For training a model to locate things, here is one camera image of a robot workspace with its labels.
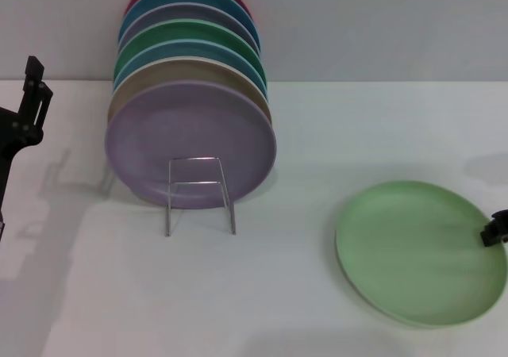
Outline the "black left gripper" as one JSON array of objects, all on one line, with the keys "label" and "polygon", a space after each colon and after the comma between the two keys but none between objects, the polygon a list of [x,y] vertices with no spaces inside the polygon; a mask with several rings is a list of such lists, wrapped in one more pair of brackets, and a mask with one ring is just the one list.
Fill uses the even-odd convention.
[{"label": "black left gripper", "polygon": [[3,204],[11,165],[23,148],[42,141],[52,90],[43,81],[44,66],[29,56],[25,66],[23,97],[17,113],[1,108],[1,204]]}]

